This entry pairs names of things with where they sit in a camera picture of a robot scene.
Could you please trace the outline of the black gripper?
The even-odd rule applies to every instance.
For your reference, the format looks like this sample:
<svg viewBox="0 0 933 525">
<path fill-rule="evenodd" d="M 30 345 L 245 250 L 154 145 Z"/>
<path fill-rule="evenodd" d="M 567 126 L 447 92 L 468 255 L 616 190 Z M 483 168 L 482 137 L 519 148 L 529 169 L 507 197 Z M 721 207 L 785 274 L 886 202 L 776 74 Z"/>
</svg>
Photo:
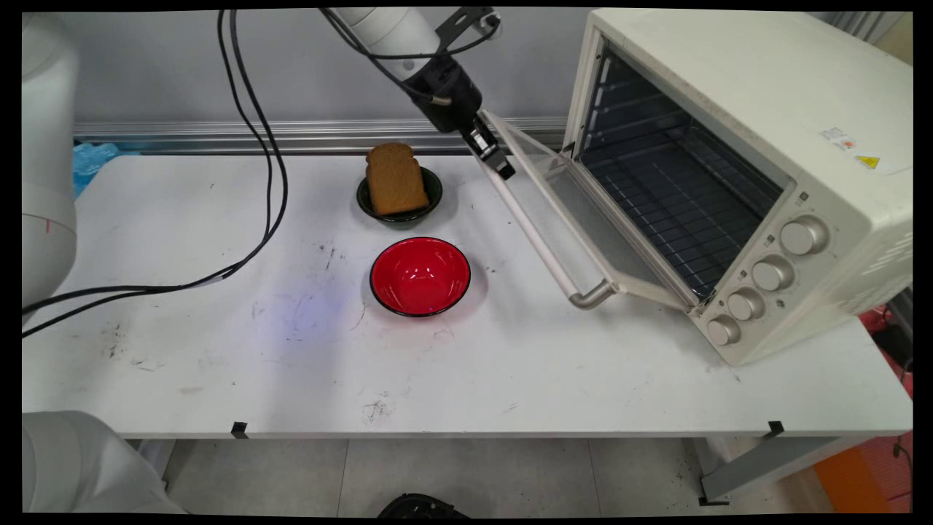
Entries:
<svg viewBox="0 0 933 525">
<path fill-rule="evenodd" d="M 440 133 L 462 134 L 471 152 L 500 179 L 508 180 L 515 174 L 499 140 L 477 113 L 481 107 L 479 89 L 457 60 L 450 56 L 431 58 L 405 80 L 405 86 L 426 96 L 411 100 Z"/>
</svg>

